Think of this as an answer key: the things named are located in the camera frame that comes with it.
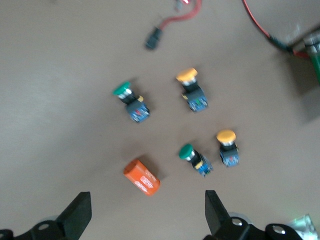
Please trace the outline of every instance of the red wire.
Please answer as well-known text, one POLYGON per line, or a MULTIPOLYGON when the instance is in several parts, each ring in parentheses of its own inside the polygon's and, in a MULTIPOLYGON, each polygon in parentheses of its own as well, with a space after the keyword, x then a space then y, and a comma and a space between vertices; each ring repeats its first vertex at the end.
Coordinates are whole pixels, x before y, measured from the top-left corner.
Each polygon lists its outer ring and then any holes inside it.
POLYGON ((190 12, 181 16, 168 17, 160 24, 158 28, 163 31, 166 26, 168 26, 173 22, 185 21, 185 20, 194 18, 200 12, 201 5, 202 5, 202 0, 196 0, 194 8, 190 12))
MULTIPOLYGON (((270 33, 268 33, 258 22, 257 20, 255 19, 254 15, 252 14, 252 12, 250 11, 249 9, 249 6, 247 4, 247 0, 242 0, 243 2, 243 5, 245 7, 245 10, 247 11, 247 13, 249 14, 251 20, 254 22, 254 24, 260 29, 261 32, 263 32, 263 34, 268 38, 270 39, 270 33)), ((301 51, 296 51, 296 50, 293 50, 292 51, 293 55, 294 56, 297 56, 297 57, 300 57, 300 58, 304 58, 304 59, 308 59, 309 56, 307 53, 305 52, 301 52, 301 51)))

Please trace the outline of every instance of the orange cylinder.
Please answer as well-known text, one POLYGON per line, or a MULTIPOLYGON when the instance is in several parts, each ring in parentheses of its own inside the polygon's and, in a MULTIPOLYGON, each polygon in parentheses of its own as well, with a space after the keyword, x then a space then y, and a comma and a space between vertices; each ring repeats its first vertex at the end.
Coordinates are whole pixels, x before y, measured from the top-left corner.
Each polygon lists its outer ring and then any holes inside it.
POLYGON ((160 187, 160 180, 138 159, 132 160, 123 174, 147 196, 152 196, 160 187))

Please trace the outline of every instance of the cable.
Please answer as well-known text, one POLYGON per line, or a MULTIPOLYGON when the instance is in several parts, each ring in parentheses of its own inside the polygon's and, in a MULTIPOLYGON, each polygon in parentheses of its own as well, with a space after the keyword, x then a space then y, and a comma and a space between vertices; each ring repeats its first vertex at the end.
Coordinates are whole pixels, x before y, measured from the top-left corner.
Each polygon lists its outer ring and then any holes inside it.
POLYGON ((285 44, 284 42, 281 42, 280 40, 278 40, 276 37, 272 36, 269 32, 267 32, 255 19, 254 15, 252 14, 252 12, 250 11, 250 8, 248 6, 247 0, 242 0, 243 5, 245 10, 247 11, 247 13, 249 14, 251 20, 253 21, 253 23, 258 27, 258 29, 265 35, 265 37, 271 42, 273 43, 275 46, 277 46, 278 48, 287 51, 291 54, 293 54, 294 56, 303 58, 303 59, 308 59, 309 56, 307 53, 305 52, 301 52, 301 51, 296 51, 294 50, 292 47, 288 46, 287 44, 285 44))
POLYGON ((178 22, 178 21, 185 21, 194 18, 201 9, 202 0, 195 0, 194 8, 188 12, 187 14, 180 15, 180 16, 171 16, 166 18, 162 21, 162 23, 156 27, 153 32, 148 36, 148 39, 145 42, 145 47, 150 50, 155 50, 158 46, 160 41, 160 37, 164 31, 164 29, 171 23, 178 22))

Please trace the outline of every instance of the green button cap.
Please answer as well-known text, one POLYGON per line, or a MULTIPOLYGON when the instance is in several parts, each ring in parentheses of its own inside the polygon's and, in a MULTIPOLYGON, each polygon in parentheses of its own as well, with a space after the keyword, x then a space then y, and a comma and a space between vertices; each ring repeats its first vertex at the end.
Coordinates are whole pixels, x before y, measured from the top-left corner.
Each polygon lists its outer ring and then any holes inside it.
POLYGON ((189 157, 189 156, 191 155, 193 149, 194 149, 194 148, 193 148, 192 145, 189 144, 189 143, 186 144, 186 145, 184 145, 184 146, 181 148, 180 152, 179 152, 179 158, 181 158, 181 159, 186 159, 187 157, 189 157))
POLYGON ((130 88, 130 82, 126 81, 119 85, 114 91, 113 95, 120 95, 123 94, 127 89, 130 88))

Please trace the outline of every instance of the clear plastic object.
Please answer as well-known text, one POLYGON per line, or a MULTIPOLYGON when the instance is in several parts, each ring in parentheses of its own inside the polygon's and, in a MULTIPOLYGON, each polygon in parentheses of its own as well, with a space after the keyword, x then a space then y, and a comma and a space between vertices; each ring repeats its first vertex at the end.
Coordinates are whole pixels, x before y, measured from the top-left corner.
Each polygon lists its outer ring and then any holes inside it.
POLYGON ((319 235, 315 229, 314 224, 311 221, 309 214, 296 218, 286 225, 293 228, 303 240, 319 239, 319 235))

